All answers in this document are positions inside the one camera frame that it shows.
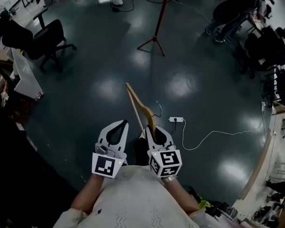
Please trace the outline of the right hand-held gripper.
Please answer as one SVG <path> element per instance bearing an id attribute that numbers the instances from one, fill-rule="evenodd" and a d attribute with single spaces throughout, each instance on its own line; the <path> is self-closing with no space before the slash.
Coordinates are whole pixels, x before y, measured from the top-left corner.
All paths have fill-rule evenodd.
<path id="1" fill-rule="evenodd" d="M 176 176 L 182 166 L 180 150 L 176 149 L 172 136 L 160 126 L 156 126 L 156 143 L 150 130 L 145 128 L 145 138 L 149 147 L 149 166 L 158 178 Z"/>

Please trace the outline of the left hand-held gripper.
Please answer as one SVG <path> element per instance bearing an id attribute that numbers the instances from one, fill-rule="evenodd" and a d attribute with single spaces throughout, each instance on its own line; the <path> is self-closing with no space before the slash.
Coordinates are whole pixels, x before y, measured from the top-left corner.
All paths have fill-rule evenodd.
<path id="1" fill-rule="evenodd" d="M 120 120 L 105 127 L 95 144 L 92 156 L 92 173 L 115 178 L 122 165 L 126 162 L 127 154 L 124 153 L 129 124 L 127 120 Z"/>

